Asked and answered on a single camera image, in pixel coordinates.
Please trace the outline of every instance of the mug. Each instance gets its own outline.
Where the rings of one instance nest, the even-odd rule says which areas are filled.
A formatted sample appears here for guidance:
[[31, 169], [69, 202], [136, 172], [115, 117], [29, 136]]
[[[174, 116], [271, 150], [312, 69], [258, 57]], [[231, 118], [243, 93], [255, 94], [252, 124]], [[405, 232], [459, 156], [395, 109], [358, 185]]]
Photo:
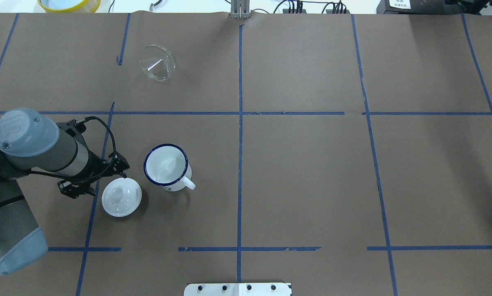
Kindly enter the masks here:
[[184, 187], [195, 189], [191, 182], [191, 166], [182, 148], [174, 144], [162, 144], [153, 148], [144, 161], [144, 173], [151, 183], [167, 191]]

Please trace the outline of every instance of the yellow rim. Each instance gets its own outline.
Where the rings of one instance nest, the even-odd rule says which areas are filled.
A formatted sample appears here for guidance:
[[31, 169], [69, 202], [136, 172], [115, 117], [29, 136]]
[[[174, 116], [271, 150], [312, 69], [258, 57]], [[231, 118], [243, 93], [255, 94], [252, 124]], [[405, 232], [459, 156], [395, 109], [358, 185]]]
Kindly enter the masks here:
[[[87, 4], [88, 0], [83, 0], [82, 2], [79, 2], [75, 6], [72, 6], [72, 7], [69, 7], [69, 8], [65, 8], [65, 9], [52, 9], [52, 8], [48, 8], [45, 5], [41, 4], [41, 0], [37, 0], [37, 2], [39, 3], [39, 5], [41, 5], [41, 7], [43, 7], [43, 9], [45, 11], [54, 12], [54, 13], [65, 13], [65, 12], [77, 11], [78, 9], [82, 8], [84, 5]], [[98, 1], [98, 3], [96, 4], [96, 8], [93, 9], [94, 11], [92, 11], [92, 12], [95, 12], [96, 9], [98, 9], [98, 6], [99, 5], [100, 5], [100, 2]]]

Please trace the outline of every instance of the glass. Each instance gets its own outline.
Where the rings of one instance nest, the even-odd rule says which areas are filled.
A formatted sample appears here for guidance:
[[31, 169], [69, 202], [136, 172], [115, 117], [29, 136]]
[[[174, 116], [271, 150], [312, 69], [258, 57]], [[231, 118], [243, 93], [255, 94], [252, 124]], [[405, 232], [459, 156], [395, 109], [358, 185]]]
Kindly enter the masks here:
[[176, 68], [173, 54], [161, 45], [148, 45], [140, 53], [140, 67], [144, 74], [155, 81], [171, 79]]

